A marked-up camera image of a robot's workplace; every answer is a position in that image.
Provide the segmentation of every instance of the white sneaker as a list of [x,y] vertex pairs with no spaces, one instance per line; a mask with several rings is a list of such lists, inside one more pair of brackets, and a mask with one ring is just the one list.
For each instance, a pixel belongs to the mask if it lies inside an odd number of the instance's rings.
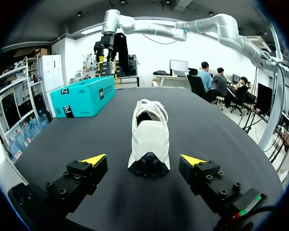
[[167,112],[160,102],[147,99],[137,102],[131,125],[132,152],[128,164],[134,174],[155,177],[170,171],[167,121]]

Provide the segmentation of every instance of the ceiling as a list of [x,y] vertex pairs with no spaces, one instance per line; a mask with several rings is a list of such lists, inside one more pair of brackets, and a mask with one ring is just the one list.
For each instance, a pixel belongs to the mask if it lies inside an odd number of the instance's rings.
[[[241,35],[261,35],[268,44],[274,44],[266,20],[261,19],[250,0],[171,0],[170,4],[163,5],[160,0],[126,1],[121,4],[119,0],[41,0],[23,16],[6,45],[54,41],[64,33],[77,35],[102,22],[109,9],[118,9],[128,16],[158,16],[185,21],[210,17],[209,11],[226,13],[237,20]],[[77,17],[77,11],[82,12],[81,17]]]

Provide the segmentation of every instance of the refrigerator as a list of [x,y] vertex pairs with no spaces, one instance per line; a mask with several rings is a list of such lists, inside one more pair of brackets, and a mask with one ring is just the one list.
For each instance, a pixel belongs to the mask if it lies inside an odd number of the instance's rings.
[[50,93],[64,86],[61,55],[44,55],[39,58],[39,74],[42,78],[43,90],[49,112],[56,117]]

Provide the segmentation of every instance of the sneaker sole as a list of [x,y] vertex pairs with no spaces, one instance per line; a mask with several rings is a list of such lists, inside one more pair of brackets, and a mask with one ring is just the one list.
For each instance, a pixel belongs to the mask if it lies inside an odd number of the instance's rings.
[[146,153],[140,160],[135,161],[129,171],[136,176],[145,178],[156,178],[165,176],[169,169],[155,156],[153,152]]

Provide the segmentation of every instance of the gray shirt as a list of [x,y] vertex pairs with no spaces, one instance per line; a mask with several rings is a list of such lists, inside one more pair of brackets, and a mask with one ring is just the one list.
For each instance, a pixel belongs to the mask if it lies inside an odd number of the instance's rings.
[[222,96],[227,95],[227,79],[222,74],[216,74],[213,77],[213,81],[216,81],[216,89],[219,90]]

